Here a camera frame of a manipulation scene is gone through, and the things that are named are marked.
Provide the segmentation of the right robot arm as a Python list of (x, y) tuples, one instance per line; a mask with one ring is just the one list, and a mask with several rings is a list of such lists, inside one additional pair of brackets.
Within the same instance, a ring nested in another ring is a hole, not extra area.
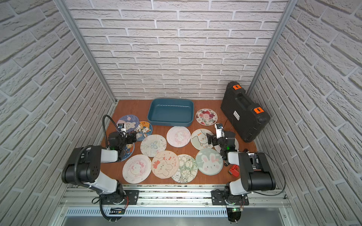
[(243, 197), (251, 192), (270, 191), (276, 188), (276, 181), (264, 153), (238, 151), (235, 148), (235, 134), (216, 130), (216, 135), (207, 135), (208, 144), (221, 148), (225, 163), (239, 168), (239, 179), (226, 184), (222, 197), (229, 205), (243, 204)]

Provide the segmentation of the pink round bunny coaster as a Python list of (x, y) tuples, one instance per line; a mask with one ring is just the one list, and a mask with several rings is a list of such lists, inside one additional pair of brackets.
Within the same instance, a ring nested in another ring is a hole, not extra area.
[(130, 184), (139, 184), (151, 173), (151, 159), (143, 154), (135, 155), (123, 166), (123, 178)]

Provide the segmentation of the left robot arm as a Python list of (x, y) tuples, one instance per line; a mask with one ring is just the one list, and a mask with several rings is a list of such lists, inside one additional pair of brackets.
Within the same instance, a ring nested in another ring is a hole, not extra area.
[(95, 191), (102, 204), (128, 204), (129, 198), (121, 183), (104, 174), (102, 163), (120, 162), (126, 155), (127, 145), (137, 141), (136, 133), (112, 132), (109, 148), (85, 146), (75, 148), (65, 164), (61, 179), (65, 184), (82, 186)]

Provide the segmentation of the pink unicorn coaster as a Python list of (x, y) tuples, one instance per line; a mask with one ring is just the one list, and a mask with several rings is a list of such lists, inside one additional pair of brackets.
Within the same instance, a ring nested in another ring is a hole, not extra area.
[(166, 135), (167, 142), (173, 147), (184, 147), (191, 139), (191, 133), (186, 127), (174, 126)]

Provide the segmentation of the white butterfly coaster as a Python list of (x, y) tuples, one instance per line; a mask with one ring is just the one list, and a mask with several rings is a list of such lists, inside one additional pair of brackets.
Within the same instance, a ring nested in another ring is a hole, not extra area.
[(167, 147), (166, 139), (161, 135), (150, 135), (143, 139), (140, 151), (148, 157), (155, 157), (159, 152), (165, 151)]

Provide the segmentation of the peach bunny shaped coaster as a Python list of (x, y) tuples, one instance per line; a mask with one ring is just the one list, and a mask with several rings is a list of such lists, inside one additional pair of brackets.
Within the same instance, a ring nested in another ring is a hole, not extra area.
[(171, 178), (180, 166), (179, 158), (172, 151), (162, 151), (152, 159), (151, 170), (160, 179)]

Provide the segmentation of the green tulip coaster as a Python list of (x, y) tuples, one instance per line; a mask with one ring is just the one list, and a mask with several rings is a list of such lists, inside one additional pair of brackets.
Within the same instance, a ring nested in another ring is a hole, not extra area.
[(175, 182), (186, 184), (191, 182), (198, 173), (198, 164), (196, 160), (187, 154), (178, 155), (179, 168), (171, 177)]

